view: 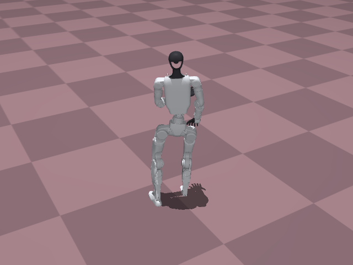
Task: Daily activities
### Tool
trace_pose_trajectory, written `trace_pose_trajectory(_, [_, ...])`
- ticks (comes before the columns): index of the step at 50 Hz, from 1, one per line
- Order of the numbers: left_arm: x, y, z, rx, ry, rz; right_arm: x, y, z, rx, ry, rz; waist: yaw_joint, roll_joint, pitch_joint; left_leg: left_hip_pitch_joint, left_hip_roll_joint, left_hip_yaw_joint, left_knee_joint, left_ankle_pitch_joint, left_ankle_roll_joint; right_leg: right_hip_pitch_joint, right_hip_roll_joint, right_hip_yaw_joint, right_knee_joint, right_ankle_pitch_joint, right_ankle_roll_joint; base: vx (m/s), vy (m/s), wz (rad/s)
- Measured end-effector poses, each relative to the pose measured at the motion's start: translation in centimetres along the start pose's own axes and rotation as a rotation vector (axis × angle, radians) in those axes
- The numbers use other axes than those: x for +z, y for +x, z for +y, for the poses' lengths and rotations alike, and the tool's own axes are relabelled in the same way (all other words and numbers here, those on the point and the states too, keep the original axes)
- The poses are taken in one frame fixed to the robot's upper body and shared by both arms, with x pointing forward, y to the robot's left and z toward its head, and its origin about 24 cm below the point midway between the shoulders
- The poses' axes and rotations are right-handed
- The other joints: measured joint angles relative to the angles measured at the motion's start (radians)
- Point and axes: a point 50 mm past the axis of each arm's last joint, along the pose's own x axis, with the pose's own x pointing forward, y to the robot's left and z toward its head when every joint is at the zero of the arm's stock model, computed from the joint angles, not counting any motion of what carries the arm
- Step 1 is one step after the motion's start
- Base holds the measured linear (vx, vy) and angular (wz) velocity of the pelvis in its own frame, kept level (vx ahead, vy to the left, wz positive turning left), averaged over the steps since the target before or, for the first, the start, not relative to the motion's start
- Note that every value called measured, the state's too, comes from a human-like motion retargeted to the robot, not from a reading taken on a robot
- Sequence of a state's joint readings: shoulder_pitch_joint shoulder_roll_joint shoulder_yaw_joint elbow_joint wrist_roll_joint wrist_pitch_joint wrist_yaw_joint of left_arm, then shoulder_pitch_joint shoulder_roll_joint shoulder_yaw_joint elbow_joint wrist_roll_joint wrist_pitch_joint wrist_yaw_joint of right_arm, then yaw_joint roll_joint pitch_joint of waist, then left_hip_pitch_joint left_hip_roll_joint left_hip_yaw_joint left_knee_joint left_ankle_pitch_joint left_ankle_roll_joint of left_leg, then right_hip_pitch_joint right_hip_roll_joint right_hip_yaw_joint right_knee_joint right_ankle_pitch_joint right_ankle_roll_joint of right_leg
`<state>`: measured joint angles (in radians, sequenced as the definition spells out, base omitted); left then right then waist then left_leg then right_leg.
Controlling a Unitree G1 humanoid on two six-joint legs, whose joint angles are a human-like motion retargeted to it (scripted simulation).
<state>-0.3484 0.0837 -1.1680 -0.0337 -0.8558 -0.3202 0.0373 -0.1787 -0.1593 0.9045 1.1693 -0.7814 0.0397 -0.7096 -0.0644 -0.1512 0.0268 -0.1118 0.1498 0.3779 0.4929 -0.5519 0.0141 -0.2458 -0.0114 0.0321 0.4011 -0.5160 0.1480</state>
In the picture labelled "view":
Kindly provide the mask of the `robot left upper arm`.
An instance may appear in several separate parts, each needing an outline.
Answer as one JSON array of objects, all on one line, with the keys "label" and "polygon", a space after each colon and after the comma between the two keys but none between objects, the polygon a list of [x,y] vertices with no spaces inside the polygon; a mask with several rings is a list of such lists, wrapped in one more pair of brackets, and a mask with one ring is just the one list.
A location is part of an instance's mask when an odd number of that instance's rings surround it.
[{"label": "robot left upper arm", "polygon": [[163,94],[163,83],[165,77],[158,77],[155,79],[154,82],[154,102],[157,107],[162,108],[165,106],[165,101],[162,98]]}]

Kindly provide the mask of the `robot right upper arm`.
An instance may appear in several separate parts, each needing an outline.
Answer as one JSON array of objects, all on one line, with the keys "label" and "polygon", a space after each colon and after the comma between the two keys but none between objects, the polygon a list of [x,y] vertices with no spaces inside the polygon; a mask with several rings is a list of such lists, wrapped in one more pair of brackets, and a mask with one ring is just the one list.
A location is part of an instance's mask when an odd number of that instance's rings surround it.
[{"label": "robot right upper arm", "polygon": [[194,106],[196,108],[200,108],[204,105],[204,95],[202,91],[202,85],[200,79],[197,76],[190,76],[191,85],[194,88],[194,93],[196,96],[196,100],[194,101]]}]

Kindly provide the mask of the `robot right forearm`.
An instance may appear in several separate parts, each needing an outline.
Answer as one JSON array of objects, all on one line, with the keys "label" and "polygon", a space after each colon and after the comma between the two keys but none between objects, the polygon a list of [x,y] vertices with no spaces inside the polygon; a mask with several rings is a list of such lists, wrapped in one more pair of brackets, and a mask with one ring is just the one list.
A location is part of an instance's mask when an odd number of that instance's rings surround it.
[{"label": "robot right forearm", "polygon": [[201,119],[201,114],[202,114],[202,111],[204,109],[204,105],[200,108],[196,108],[195,107],[195,112],[194,112],[194,118],[195,118],[195,124],[197,123],[200,123],[200,119]]}]

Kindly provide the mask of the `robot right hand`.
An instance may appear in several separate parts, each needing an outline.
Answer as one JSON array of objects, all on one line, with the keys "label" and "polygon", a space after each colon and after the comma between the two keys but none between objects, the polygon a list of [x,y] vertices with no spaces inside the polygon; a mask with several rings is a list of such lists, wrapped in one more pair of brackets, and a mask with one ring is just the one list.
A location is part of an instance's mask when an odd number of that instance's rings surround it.
[{"label": "robot right hand", "polygon": [[[193,125],[193,123],[195,122],[195,118],[189,120],[186,124],[190,126],[190,123],[191,123],[191,126]],[[194,126],[195,126],[195,123],[194,123]],[[197,126],[198,126],[198,123],[197,123]]]}]

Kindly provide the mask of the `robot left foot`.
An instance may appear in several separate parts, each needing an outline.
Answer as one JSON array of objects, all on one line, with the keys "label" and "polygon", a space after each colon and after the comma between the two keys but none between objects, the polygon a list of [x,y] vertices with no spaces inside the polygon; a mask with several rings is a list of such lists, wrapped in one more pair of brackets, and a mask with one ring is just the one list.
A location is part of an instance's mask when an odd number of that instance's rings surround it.
[{"label": "robot left foot", "polygon": [[162,206],[162,201],[159,200],[159,198],[158,198],[158,200],[154,199],[154,191],[150,191],[148,193],[148,195],[149,195],[150,200],[154,202],[155,206]]}]

